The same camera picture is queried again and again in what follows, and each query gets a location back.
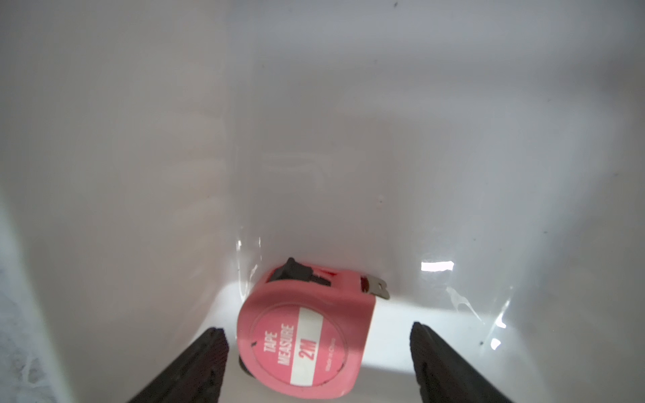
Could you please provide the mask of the white plastic storage box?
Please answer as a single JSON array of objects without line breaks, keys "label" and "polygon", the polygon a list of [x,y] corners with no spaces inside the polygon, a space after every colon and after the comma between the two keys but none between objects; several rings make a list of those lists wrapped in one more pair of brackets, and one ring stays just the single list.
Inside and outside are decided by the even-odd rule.
[{"label": "white plastic storage box", "polygon": [[294,258],[516,402],[644,399],[641,1],[4,1],[1,399],[126,402]]}]

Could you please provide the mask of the pink tape measure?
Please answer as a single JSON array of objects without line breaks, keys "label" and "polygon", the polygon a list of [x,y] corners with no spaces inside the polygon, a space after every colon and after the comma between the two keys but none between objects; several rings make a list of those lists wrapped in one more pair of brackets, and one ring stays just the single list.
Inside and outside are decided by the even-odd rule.
[{"label": "pink tape measure", "polygon": [[240,362],[287,396],[345,396],[359,376],[376,301],[389,297],[374,275],[289,258],[261,278],[240,309]]}]

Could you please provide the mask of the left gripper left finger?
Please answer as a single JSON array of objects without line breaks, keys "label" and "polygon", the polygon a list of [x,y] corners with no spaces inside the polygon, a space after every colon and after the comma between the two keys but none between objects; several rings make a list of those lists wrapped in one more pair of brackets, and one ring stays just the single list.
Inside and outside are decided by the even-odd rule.
[{"label": "left gripper left finger", "polygon": [[217,403],[228,352],[224,330],[210,327],[130,402]]}]

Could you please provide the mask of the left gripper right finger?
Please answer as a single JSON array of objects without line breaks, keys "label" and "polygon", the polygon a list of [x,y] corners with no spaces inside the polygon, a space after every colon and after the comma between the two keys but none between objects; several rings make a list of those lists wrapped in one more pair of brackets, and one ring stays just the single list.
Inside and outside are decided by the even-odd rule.
[{"label": "left gripper right finger", "polygon": [[410,351],[422,402],[510,401],[427,325],[413,324]]}]

